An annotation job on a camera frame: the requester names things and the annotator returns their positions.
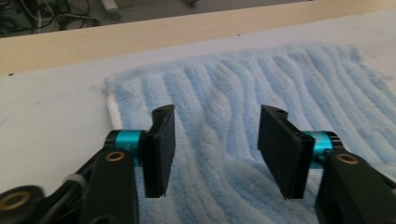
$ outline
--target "white surface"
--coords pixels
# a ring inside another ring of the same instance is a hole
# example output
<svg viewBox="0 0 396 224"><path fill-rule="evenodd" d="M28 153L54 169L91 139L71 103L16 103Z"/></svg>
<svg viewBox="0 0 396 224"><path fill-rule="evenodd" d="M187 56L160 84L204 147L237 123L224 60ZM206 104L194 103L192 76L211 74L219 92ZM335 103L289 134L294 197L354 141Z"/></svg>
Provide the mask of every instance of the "white surface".
<svg viewBox="0 0 396 224"><path fill-rule="evenodd" d="M396 92L394 21L391 10L0 77L0 192L33 184L49 194L99 150L111 130L103 78L133 66L327 41L358 46Z"/></svg>

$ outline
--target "brass insert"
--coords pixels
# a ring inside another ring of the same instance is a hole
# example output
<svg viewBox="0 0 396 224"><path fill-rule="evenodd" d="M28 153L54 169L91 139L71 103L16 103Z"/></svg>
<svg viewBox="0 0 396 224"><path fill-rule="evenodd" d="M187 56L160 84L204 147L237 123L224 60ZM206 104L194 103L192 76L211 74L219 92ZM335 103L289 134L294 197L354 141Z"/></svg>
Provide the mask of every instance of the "brass insert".
<svg viewBox="0 0 396 224"><path fill-rule="evenodd" d="M348 155L348 154L338 154L337 159L339 161L343 161L344 163L348 163L348 164L352 164L352 165L359 163L359 161L355 157Z"/></svg>
<svg viewBox="0 0 396 224"><path fill-rule="evenodd" d="M26 203L30 198L28 191L19 191L8 194L4 199L0 201L0 211L8 211Z"/></svg>
<svg viewBox="0 0 396 224"><path fill-rule="evenodd" d="M125 153L123 152L112 152L106 155L107 161L120 161L125 157Z"/></svg>

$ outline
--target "light blue towel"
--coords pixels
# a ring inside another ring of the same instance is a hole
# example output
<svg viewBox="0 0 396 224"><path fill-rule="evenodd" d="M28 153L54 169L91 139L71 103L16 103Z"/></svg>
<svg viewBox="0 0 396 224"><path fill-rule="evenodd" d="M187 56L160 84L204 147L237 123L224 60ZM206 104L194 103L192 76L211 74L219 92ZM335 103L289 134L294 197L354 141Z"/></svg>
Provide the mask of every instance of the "light blue towel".
<svg viewBox="0 0 396 224"><path fill-rule="evenodd" d="M321 179L284 201L257 149L260 105L289 112L300 130L334 131L346 147L396 177L396 97L346 45L246 49L134 68L106 79L116 128L148 129L176 106L177 149L165 198L146 199L141 223L318 223Z"/></svg>

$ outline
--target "blue metal ring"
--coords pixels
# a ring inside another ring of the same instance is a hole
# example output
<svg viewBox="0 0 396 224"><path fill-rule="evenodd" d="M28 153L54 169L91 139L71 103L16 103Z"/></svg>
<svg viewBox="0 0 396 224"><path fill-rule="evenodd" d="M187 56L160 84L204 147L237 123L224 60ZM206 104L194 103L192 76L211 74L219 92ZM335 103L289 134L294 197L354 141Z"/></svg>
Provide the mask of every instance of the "blue metal ring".
<svg viewBox="0 0 396 224"><path fill-rule="evenodd" d="M323 166L317 162L317 159L324 156L326 150L333 150L332 139L325 132L308 132L303 131L303 133L308 134L315 138L314 151L312 155L310 168L312 169L322 169Z"/></svg>
<svg viewBox="0 0 396 224"><path fill-rule="evenodd" d="M142 130L121 130L116 137L116 148L128 149L134 155L134 167L140 167L139 139Z"/></svg>

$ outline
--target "towel fold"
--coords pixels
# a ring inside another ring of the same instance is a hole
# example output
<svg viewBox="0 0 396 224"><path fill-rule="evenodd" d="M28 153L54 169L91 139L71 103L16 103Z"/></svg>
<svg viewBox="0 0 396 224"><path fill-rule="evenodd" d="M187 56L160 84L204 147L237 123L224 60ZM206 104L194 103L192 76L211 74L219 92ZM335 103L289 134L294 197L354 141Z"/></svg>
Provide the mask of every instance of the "towel fold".
<svg viewBox="0 0 396 224"><path fill-rule="evenodd" d="M166 197L146 199L141 223L318 223L320 170L304 199L284 201L257 149L261 105L304 131L333 131L347 149L396 177L396 97L349 45L309 42L132 68L106 78L115 129L148 129L176 106L177 149Z"/></svg>

